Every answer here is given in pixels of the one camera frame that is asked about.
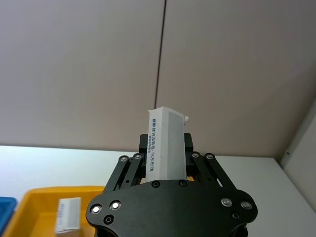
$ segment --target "black metal plate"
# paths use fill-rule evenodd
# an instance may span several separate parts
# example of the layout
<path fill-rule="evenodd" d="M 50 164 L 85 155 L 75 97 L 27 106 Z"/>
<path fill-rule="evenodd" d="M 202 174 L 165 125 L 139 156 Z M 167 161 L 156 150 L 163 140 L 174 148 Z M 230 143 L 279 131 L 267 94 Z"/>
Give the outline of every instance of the black metal plate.
<path fill-rule="evenodd" d="M 179 180 L 159 182 L 158 188 L 145 183 L 96 196 L 86 212 L 88 222 L 118 237 L 228 237 L 258 213 L 253 199 L 241 190 L 219 187 L 214 182 L 186 181 L 185 187 Z M 222 198 L 229 198 L 233 205 L 223 206 Z M 120 209 L 110 209 L 114 200 L 121 202 Z M 242 208 L 242 201 L 251 203 L 252 209 Z M 92 214 L 90 209 L 96 204 L 102 210 Z M 240 218 L 232 218 L 233 213 Z M 106 215 L 114 216 L 109 225 L 104 223 Z"/>

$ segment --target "screw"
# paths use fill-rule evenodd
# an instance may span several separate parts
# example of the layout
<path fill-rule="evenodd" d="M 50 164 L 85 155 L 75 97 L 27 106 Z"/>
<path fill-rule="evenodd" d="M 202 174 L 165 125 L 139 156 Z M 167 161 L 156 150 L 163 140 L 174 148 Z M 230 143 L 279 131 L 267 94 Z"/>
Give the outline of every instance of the screw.
<path fill-rule="evenodd" d="M 192 152 L 191 156 L 192 156 L 193 158 L 198 158 L 198 157 L 199 157 L 199 153 L 197 153 L 197 152 Z"/>
<path fill-rule="evenodd" d="M 248 203 L 247 201 L 242 201 L 240 204 L 246 210 L 250 210 L 252 208 L 251 204 Z"/>
<path fill-rule="evenodd" d="M 240 216 L 239 216 L 239 214 L 237 212 L 234 212 L 232 214 L 232 218 L 235 219 L 235 220 L 239 220 Z"/>
<path fill-rule="evenodd" d="M 120 201 L 113 201 L 110 205 L 110 209 L 117 210 L 120 208 L 120 205 L 121 205 Z"/>
<path fill-rule="evenodd" d="M 92 214 L 98 214 L 100 213 L 102 207 L 100 205 L 95 205 L 91 208 L 91 213 Z"/>
<path fill-rule="evenodd" d="M 160 182 L 159 181 L 153 181 L 152 182 L 152 187 L 153 188 L 158 188 L 160 186 Z"/>
<path fill-rule="evenodd" d="M 122 156 L 119 160 L 125 162 L 125 161 L 127 161 L 127 159 L 128 159 L 127 156 Z"/>
<path fill-rule="evenodd" d="M 233 205 L 232 200 L 230 200 L 227 197 L 222 198 L 221 199 L 221 203 L 222 203 L 223 206 L 226 206 L 226 207 L 229 207 L 229 206 Z"/>
<path fill-rule="evenodd" d="M 207 154 L 207 155 L 206 155 L 206 158 L 208 158 L 208 159 L 213 159 L 213 158 L 214 158 L 214 155 L 212 155 L 212 154 Z"/>
<path fill-rule="evenodd" d="M 185 186 L 187 186 L 188 184 L 187 184 L 187 181 L 185 181 L 185 180 L 180 180 L 180 181 L 179 181 L 179 185 L 180 185 L 180 187 L 185 187 Z"/>
<path fill-rule="evenodd" d="M 111 224 L 114 221 L 114 216 L 112 215 L 107 215 L 104 217 L 104 224 Z"/>
<path fill-rule="evenodd" d="M 143 156 L 142 156 L 142 154 L 136 154 L 134 157 L 135 157 L 135 159 L 140 159 Z"/>

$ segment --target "table surface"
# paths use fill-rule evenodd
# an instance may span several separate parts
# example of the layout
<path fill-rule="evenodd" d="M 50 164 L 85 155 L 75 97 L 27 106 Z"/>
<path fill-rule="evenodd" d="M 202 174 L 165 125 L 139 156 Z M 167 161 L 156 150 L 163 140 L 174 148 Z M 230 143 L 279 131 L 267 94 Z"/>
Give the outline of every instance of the table surface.
<path fill-rule="evenodd" d="M 102 185 L 131 152 L 0 146 L 0 196 L 34 188 Z M 235 186 L 258 206 L 250 237 L 314 237 L 316 213 L 272 158 L 217 157 Z"/>

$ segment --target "yellow plastic bin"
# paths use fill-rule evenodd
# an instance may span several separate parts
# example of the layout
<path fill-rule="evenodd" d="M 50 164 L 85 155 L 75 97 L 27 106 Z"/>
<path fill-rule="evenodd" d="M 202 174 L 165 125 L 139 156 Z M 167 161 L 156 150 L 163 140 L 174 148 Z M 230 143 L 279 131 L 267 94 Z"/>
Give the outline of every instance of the yellow plastic bin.
<path fill-rule="evenodd" d="M 55 223 L 61 198 L 81 198 L 81 237 L 94 237 L 85 218 L 86 208 L 102 186 L 51 187 L 28 191 L 2 237 L 56 237 Z"/>

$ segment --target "blue container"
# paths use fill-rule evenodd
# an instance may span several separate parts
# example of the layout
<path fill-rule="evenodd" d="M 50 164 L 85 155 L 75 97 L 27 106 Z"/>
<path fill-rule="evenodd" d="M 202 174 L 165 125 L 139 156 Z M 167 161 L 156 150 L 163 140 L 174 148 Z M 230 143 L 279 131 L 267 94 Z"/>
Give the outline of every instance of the blue container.
<path fill-rule="evenodd" d="M 0 197 L 0 236 L 14 212 L 16 199 L 13 197 Z"/>

